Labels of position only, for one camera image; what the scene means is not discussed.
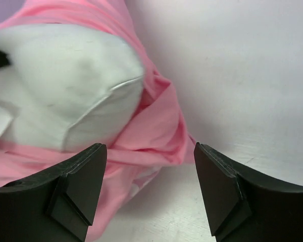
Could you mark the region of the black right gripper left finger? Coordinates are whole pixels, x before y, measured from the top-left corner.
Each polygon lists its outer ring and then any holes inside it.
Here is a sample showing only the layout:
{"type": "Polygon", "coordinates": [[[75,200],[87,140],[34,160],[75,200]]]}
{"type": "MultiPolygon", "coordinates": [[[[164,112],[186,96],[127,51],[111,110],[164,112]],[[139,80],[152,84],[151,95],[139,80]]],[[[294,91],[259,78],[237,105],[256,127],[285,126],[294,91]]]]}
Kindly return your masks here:
{"type": "Polygon", "coordinates": [[[0,187],[0,242],[85,241],[106,163],[106,146],[94,144],[0,187]]]}

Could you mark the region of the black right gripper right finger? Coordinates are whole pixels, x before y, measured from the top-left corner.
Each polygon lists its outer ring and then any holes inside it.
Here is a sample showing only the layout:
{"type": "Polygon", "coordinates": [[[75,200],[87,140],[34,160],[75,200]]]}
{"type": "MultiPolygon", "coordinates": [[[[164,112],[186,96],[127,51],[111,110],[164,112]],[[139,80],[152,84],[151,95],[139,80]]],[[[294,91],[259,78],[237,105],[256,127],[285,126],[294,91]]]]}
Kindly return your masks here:
{"type": "Polygon", "coordinates": [[[217,241],[303,241],[303,186],[200,143],[194,159],[210,232],[217,241]]]}

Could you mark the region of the white pillow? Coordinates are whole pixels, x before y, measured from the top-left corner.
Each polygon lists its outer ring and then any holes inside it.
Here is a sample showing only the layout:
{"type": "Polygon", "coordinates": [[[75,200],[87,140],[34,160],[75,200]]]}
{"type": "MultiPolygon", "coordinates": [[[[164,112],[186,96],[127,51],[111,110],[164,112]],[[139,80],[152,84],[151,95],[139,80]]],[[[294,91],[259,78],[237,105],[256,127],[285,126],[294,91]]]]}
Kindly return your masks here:
{"type": "Polygon", "coordinates": [[[0,141],[58,151],[111,144],[130,121],[145,68],[122,38],[72,24],[0,29],[0,141]]]}

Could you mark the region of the pink pillowcase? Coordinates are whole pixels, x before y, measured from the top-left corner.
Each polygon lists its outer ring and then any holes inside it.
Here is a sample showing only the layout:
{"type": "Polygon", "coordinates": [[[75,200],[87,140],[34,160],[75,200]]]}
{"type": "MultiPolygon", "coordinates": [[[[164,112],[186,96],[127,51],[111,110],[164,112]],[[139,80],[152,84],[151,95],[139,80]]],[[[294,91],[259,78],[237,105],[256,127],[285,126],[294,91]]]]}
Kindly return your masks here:
{"type": "MultiPolygon", "coordinates": [[[[124,1],[26,1],[0,29],[30,24],[72,24],[122,38],[145,68],[143,91],[124,129],[107,145],[107,163],[93,224],[85,241],[104,232],[116,212],[166,166],[194,161],[173,83],[148,58],[124,1]]],[[[65,161],[88,147],[58,151],[0,141],[0,187],[65,161]]]]}

